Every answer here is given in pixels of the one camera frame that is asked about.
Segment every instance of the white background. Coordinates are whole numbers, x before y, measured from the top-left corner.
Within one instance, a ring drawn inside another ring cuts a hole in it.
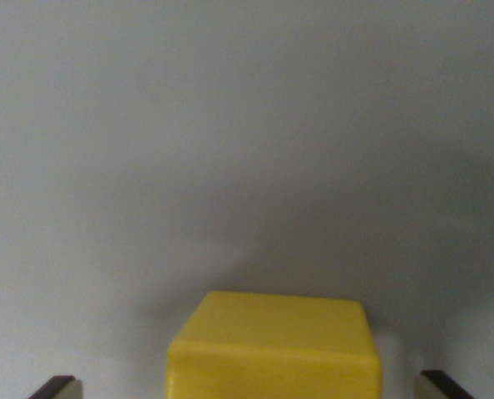
[[[0,2],[0,399],[162,397],[217,288],[494,399],[494,2]]]

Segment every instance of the block top face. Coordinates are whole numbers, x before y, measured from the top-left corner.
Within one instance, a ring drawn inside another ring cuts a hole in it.
[[[379,363],[362,305],[339,299],[209,293],[171,350],[183,347]]]

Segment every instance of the block front face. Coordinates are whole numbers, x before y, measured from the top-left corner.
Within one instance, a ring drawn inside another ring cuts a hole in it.
[[[211,293],[171,344],[169,399],[376,399],[381,367],[359,303]]]

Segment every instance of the yellow block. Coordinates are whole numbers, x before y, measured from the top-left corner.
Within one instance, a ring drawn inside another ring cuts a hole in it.
[[[168,352],[168,399],[379,399],[362,305],[213,292]]]

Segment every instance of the white wall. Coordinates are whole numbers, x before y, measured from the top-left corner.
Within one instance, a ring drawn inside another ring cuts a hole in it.
[[[0,399],[161,397],[215,288],[494,399],[494,2],[360,4],[0,2]]]

